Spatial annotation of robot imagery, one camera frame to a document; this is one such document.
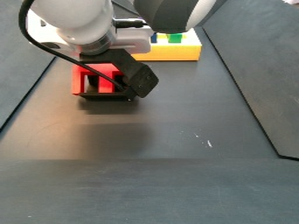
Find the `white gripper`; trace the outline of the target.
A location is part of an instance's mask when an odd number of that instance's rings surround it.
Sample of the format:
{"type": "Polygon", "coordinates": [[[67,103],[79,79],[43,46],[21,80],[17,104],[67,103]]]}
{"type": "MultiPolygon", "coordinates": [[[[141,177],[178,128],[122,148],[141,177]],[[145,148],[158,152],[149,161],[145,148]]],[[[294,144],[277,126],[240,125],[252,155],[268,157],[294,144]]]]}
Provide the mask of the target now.
{"type": "Polygon", "coordinates": [[[50,25],[29,10],[26,28],[39,44],[65,54],[95,55],[107,49],[125,49],[129,54],[150,51],[153,31],[137,18],[115,19],[111,14],[101,14],[91,22],[67,31],[50,25]]]}

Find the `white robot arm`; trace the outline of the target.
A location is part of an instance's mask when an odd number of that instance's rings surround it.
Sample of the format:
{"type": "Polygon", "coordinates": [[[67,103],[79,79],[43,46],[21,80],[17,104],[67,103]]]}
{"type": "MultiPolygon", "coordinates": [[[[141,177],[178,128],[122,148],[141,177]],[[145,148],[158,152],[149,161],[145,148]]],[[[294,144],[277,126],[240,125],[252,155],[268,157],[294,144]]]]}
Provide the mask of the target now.
{"type": "Polygon", "coordinates": [[[186,32],[208,15],[216,0],[131,0],[135,18],[117,18],[111,0],[22,0],[18,27],[41,49],[86,55],[135,38],[119,29],[186,32]]]}

